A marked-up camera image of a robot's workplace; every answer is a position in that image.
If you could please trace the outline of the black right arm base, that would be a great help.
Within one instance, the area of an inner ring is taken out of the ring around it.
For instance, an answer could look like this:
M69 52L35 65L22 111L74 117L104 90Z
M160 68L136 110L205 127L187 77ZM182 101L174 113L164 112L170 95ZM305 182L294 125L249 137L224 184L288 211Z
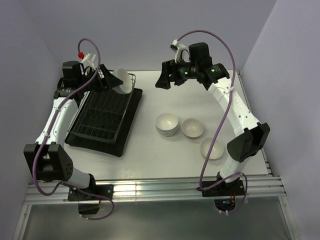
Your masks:
M234 182L222 182L209 190L201 191L202 197L204 198L225 197L214 199L216 208L222 212L234 210L237 204L236 197L243 196L245 193L245 186L240 178Z

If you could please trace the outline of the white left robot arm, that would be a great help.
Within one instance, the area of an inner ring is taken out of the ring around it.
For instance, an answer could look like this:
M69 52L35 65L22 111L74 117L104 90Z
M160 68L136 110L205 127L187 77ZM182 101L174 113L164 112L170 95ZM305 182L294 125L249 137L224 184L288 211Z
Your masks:
M132 91L129 73L118 68L110 72L103 64L92 61L66 61L62 64L63 76L54 93L53 107L47 123L35 143L27 144L23 154L30 169L34 185L44 195L39 181L58 181L72 188L86 200L96 197L98 188L92 184L92 175L74 168L73 161L64 150L65 137L71 120L78 110L85 92L113 90L127 95Z

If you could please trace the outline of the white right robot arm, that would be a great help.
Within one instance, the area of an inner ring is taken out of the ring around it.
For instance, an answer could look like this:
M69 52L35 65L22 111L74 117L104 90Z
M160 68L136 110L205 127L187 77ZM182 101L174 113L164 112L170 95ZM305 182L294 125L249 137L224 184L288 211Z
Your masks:
M226 68L221 63L212 63L205 42L186 47L175 39L170 47L175 57L162 63L155 87L168 90L171 83L180 86L188 79L195 79L217 100L224 110L223 119L231 123L235 137L227 144L228 158L218 172L222 179L216 183L217 191L227 195L233 190L233 182L240 176L248 159L264 147L270 127L267 123L260 123L248 109L234 89L234 78Z

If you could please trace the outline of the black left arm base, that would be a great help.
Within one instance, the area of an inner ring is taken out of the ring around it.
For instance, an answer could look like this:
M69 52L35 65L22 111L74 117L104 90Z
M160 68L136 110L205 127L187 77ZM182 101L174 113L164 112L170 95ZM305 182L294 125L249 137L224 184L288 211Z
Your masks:
M78 202L78 213L88 220L102 220L109 217L115 210L113 202L114 185L97 185L93 192L84 189L69 189L67 201ZM92 217L96 215L102 205L102 201L111 203L111 210L106 216Z

